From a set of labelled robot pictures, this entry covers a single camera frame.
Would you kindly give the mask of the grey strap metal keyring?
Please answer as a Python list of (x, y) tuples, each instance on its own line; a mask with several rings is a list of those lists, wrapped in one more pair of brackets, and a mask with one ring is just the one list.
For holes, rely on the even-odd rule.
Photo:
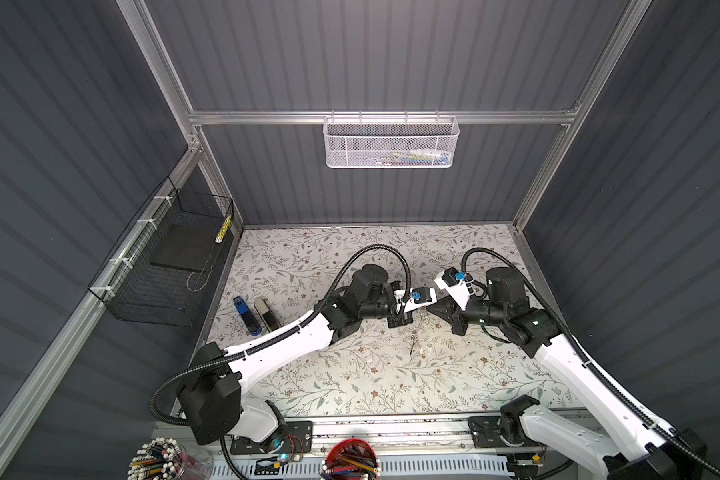
[(422, 354), (424, 348), (424, 339), (424, 333), (420, 329), (416, 329), (411, 333), (409, 346), (410, 358), (414, 358)]

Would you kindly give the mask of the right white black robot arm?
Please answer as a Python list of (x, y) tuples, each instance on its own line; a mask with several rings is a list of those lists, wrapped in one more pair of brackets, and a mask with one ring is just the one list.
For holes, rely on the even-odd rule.
[(486, 274), (486, 295), (478, 297), (466, 273), (440, 272), (435, 283), (445, 298), (428, 311), (463, 335), (471, 324), (495, 326), (506, 341), (545, 368), (582, 403), (603, 428), (591, 431), (521, 395), (501, 408), (501, 440), (520, 447), (546, 445), (606, 479), (699, 479), (706, 443), (692, 430), (676, 430), (601, 370), (552, 314), (533, 308), (526, 279), (513, 267)]

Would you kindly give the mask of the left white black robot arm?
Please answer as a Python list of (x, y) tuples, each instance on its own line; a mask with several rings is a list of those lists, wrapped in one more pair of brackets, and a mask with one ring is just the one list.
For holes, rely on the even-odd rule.
[(321, 351), (359, 331), (366, 319), (385, 319), (390, 328), (412, 322), (412, 312), (435, 299), (427, 288), (406, 291), (386, 270), (366, 264), (347, 286), (337, 287), (296, 321), (230, 354), (211, 342), (192, 365), (219, 360), (179, 380), (176, 396), (195, 441), (208, 445), (226, 436), (243, 438), (264, 452), (280, 447), (288, 425), (270, 400), (249, 400), (260, 380), (291, 362)]

